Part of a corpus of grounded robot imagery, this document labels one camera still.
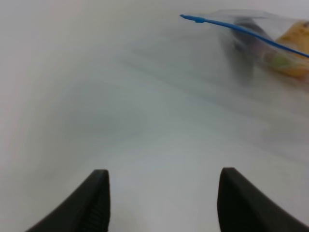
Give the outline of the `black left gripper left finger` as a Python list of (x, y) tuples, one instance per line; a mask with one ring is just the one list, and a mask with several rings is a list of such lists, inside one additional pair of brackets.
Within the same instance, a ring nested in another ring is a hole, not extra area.
[(29, 232), (107, 232), (111, 218), (108, 170), (94, 170), (56, 209)]

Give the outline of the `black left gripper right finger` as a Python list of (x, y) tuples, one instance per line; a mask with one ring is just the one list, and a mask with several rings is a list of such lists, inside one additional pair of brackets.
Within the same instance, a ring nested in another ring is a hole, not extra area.
[(217, 213), (222, 232), (307, 232), (235, 168), (220, 174)]

